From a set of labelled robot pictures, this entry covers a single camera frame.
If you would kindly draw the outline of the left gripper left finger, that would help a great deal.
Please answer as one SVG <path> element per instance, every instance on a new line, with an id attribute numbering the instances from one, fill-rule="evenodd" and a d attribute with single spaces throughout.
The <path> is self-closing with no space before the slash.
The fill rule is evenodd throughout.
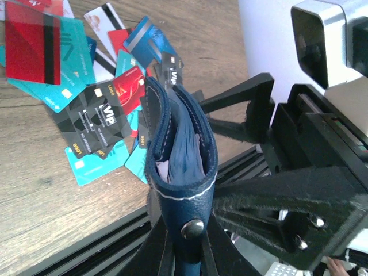
<path id="1" fill-rule="evenodd" d="M 162 217 L 151 229 L 135 256 L 117 275 L 174 275 L 173 243 Z"/>

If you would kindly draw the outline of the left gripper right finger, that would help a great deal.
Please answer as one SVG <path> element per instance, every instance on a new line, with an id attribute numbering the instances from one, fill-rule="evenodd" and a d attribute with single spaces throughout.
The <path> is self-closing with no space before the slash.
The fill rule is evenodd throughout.
<path id="1" fill-rule="evenodd" d="M 257 276 L 259 272 L 236 249 L 229 236 L 210 216 L 202 240 L 201 275 Z"/>

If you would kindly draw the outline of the blue leather card holder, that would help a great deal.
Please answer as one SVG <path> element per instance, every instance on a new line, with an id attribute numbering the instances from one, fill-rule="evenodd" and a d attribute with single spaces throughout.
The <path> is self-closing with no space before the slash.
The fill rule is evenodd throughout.
<path id="1" fill-rule="evenodd" d="M 218 151 L 208 119 L 183 86 L 145 80 L 149 145 L 145 173 L 175 252 L 175 275 L 199 275 Z"/>

